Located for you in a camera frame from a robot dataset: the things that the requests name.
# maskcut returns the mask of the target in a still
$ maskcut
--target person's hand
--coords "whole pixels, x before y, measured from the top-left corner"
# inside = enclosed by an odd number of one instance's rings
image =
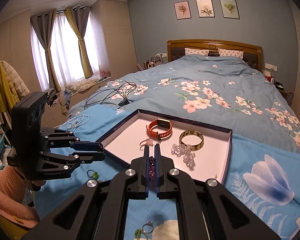
[[[22,169],[18,168],[18,167],[14,167],[15,171],[17,173],[19,173],[21,176],[23,176],[24,178],[26,178],[22,172]],[[38,186],[38,187],[41,187],[43,186],[44,184],[46,184],[46,180],[32,180],[31,183]]]

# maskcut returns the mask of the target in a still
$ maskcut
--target blue bed sheet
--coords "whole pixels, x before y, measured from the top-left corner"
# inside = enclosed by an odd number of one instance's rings
[[[129,105],[121,109],[145,109],[230,128],[254,141],[300,153],[300,121],[279,91],[262,73],[236,57],[188,55],[149,70],[108,82],[99,91],[135,82]],[[109,91],[89,103],[102,100]],[[115,92],[105,105],[117,108],[122,100]],[[71,109],[82,111],[85,101]]]
[[[131,112],[96,105],[84,113],[90,118],[75,130],[75,135],[81,140],[94,141]],[[53,152],[67,155],[72,150],[53,149]],[[81,165],[69,179],[48,181],[35,193],[39,217],[44,218],[85,183],[89,169],[97,171],[100,180],[105,181],[124,167],[106,157],[103,162]],[[225,187],[282,239],[291,238],[300,227],[300,154],[234,134]],[[154,223],[150,239],[178,239],[176,219],[174,201],[159,200],[150,192],[146,200],[129,202],[124,239],[134,239],[135,230],[149,221]]]

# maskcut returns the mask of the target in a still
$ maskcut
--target silver screw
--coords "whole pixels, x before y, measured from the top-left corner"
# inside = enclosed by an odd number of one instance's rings
[[[87,186],[88,187],[95,187],[97,184],[98,184],[98,182],[96,180],[94,180],[94,179],[90,179],[87,182]]]
[[[173,169],[171,169],[171,170],[169,171],[169,173],[170,173],[171,175],[178,175],[178,174],[180,173],[180,171],[179,171],[178,169],[173,168]]]
[[[218,185],[218,182],[215,179],[208,179],[207,184],[210,187],[215,187],[216,185]]]
[[[133,176],[134,174],[136,174],[136,171],[134,169],[127,169],[125,173],[128,176]]]

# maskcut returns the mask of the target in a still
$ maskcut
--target orange smartwatch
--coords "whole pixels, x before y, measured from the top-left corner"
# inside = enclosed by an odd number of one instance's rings
[[[168,130],[164,133],[154,132],[153,129],[157,126],[162,127],[162,128],[166,128]],[[149,137],[158,139],[159,141],[162,140],[162,139],[168,138],[172,134],[172,124],[171,124],[171,122],[169,120],[165,120],[165,119],[161,119],[161,118],[158,118],[158,119],[154,120],[153,122],[151,122],[149,124],[149,126],[146,125],[146,129],[147,129],[147,134],[148,134]]]

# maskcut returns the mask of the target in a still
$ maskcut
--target hanging clothes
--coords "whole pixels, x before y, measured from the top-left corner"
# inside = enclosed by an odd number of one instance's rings
[[[9,82],[10,78],[0,61],[0,114],[4,113],[5,116],[19,102],[17,92],[14,87],[9,87]]]
[[[15,88],[19,100],[25,98],[27,95],[30,94],[29,89],[27,88],[26,84],[23,82],[17,71],[7,62],[1,61],[2,67],[6,71],[7,75],[10,78],[9,87],[12,89]]]

